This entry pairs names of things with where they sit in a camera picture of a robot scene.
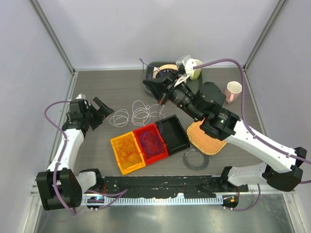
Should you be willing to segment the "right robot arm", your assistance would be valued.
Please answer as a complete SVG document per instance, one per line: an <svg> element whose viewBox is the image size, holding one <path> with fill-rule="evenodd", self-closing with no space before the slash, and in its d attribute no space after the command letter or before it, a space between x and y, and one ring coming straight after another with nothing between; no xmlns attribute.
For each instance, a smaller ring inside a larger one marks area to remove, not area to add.
<svg viewBox="0 0 311 233"><path fill-rule="evenodd" d="M205 82L196 93L179 81L176 72L162 78L144 79L159 104L171 101L189 115L208 136L238 146L262 160L253 166L227 166L219 180L226 192L246 184L268 184L279 191L290 192L302 180L300 168L307 151L283 146L249 128L235 113L223 108L225 94L213 82Z"/></svg>

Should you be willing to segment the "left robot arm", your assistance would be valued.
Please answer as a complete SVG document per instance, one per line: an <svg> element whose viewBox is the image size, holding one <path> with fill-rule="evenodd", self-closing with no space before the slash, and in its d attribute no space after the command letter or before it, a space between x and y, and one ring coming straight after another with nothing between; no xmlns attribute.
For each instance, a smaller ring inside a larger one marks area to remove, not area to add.
<svg viewBox="0 0 311 233"><path fill-rule="evenodd" d="M76 215L76 208L82 202L82 196L90 190L100 193L104 181L97 168L82 170L77 176L73 173L74 164L86 133L89 129L95 130L114 111L105 105L98 97L93 101L95 108L83 94L67 101L69 111L62 127L55 125L62 138L46 171L39 172L36 184L42 206L46 211L66 209Z"/></svg>

